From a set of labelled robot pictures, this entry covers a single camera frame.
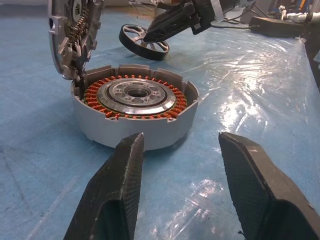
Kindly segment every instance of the gray motor casing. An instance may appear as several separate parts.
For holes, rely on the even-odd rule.
[[[88,139],[100,144],[116,147],[121,139],[135,133],[144,134],[144,150],[154,150],[168,147],[182,138],[192,127],[198,107],[199,92],[191,82],[183,82],[183,77],[164,70],[150,70],[145,65],[120,65],[119,68],[105,66],[86,72],[84,86],[121,74],[144,74],[151,78],[162,79],[179,88],[185,95],[188,106],[176,118],[133,119],[126,117],[107,118],[106,114],[86,105],[82,101],[80,91],[71,83],[71,93],[75,117],[80,129]]]

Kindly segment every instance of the workbench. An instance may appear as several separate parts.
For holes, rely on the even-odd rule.
[[[113,149],[92,142],[73,115],[70,81],[53,65],[45,7],[0,6],[1,212],[4,240],[63,239],[85,187]],[[232,132],[259,143],[320,213],[320,94],[303,41],[250,30],[190,29],[156,62],[118,40],[149,21],[105,10],[86,69],[164,68],[200,93],[193,127],[144,155],[137,240],[243,240],[218,142]]]

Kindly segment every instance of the black wheel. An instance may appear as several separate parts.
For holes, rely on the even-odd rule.
[[[169,45],[165,41],[144,42],[146,30],[146,28],[138,25],[123,25],[119,33],[119,40],[127,49],[140,57],[162,61],[170,50]]]

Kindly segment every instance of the blue mat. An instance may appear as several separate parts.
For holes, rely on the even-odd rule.
[[[51,58],[45,12],[0,16],[5,240],[62,239],[88,181],[113,152],[88,140],[76,124],[70,82]],[[168,41],[166,60],[155,62],[118,40],[123,24],[146,27],[148,21],[106,11],[101,22],[87,69],[161,67],[200,92],[187,136],[145,153],[135,239],[244,239],[218,143],[221,131],[261,144],[320,213],[320,95],[300,39],[215,28],[193,36],[188,29]]]

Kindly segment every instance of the copper winding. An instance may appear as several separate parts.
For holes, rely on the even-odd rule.
[[[167,82],[163,82],[160,79],[156,79],[154,77],[150,79],[149,76],[145,76],[144,79],[163,84],[164,86],[172,90],[176,99],[175,105],[172,108],[157,115],[128,115],[128,114],[123,114],[123,113],[108,109],[104,105],[101,105],[101,103],[98,101],[98,98],[97,98],[98,89],[105,83],[108,83],[110,81],[117,80],[117,79],[122,79],[122,78],[127,79],[129,78],[129,75],[123,75],[123,76],[118,75],[117,77],[110,76],[110,77],[106,77],[104,79],[98,80],[93,84],[91,84],[84,93],[85,104],[87,104],[88,106],[92,107],[97,111],[105,113],[106,118],[115,118],[115,119],[118,119],[119,117],[133,118],[133,119],[161,119],[161,118],[175,119],[188,106],[185,95],[177,87]]]

